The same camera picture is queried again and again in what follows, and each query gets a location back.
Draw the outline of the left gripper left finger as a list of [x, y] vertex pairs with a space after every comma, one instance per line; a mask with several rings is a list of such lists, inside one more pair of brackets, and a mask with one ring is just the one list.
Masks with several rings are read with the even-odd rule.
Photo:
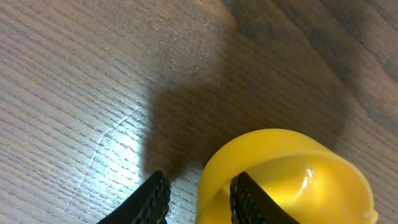
[[157, 170], [98, 224], [167, 224], [170, 193], [169, 179]]

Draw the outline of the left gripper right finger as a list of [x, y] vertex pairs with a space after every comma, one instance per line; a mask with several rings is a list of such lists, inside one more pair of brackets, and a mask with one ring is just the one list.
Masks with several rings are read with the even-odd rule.
[[246, 172], [232, 179], [229, 191], [233, 224], [299, 224]]

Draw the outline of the yellow measuring scoop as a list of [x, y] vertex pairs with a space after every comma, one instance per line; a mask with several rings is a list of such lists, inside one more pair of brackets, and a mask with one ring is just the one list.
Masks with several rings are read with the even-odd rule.
[[304, 134], [262, 129], [233, 139], [208, 161], [196, 223], [231, 223], [229, 186], [242, 172], [299, 223], [375, 224], [379, 218], [370, 184], [352, 163]]

